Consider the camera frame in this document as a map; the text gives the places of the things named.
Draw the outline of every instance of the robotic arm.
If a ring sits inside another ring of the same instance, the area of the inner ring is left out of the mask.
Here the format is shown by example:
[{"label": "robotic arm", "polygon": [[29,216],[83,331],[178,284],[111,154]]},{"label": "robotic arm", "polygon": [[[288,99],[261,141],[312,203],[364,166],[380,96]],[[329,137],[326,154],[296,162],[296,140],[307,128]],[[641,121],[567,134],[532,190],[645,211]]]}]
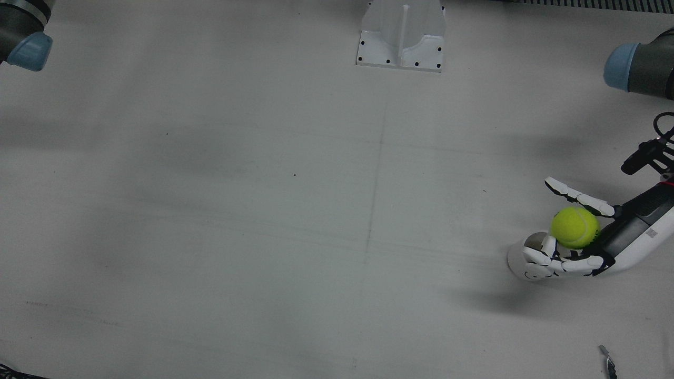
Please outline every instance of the robotic arm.
[{"label": "robotic arm", "polygon": [[674,233],[674,154],[669,139],[674,127],[662,134],[657,126],[663,113],[654,120],[659,138],[644,142],[623,164],[622,171],[632,175],[646,165],[663,174],[662,181],[620,206],[583,194],[553,179],[546,186],[570,202],[577,202],[597,216],[613,222],[582,251],[566,250],[546,232],[534,233],[513,245],[508,264],[519,277],[535,281],[568,276],[596,276],[627,270],[641,262]]},{"label": "robotic arm", "polygon": [[52,39],[44,33],[55,0],[0,0],[0,62],[44,68]]}]

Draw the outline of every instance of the white bracket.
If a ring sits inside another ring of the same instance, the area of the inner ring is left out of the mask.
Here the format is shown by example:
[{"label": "white bracket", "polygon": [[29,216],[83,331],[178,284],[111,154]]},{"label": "white bracket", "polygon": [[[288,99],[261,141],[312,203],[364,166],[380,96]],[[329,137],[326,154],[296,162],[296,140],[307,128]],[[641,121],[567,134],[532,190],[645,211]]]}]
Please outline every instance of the white bracket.
[{"label": "white bracket", "polygon": [[440,72],[446,28],[439,0],[372,0],[356,64]]}]

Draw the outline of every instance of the tennis ball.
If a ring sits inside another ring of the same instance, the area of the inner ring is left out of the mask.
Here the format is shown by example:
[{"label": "tennis ball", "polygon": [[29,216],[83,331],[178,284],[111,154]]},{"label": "tennis ball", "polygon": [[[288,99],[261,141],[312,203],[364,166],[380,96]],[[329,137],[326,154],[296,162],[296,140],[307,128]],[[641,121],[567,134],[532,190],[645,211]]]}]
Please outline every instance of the tennis ball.
[{"label": "tennis ball", "polygon": [[570,206],[552,219],[550,234],[564,247],[582,249],[599,236],[599,221],[585,208]]}]

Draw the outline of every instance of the white table surface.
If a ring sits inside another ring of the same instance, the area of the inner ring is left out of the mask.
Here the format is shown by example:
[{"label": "white table surface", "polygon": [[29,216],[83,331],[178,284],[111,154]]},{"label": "white table surface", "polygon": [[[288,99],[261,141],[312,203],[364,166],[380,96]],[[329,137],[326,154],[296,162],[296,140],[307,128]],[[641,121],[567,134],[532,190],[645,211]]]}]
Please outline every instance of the white table surface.
[{"label": "white table surface", "polygon": [[60,378],[674,378],[674,241],[525,283],[509,244],[650,187],[674,105],[603,83],[669,15],[448,1],[441,74],[366,1],[59,1],[0,66],[0,362]]}]

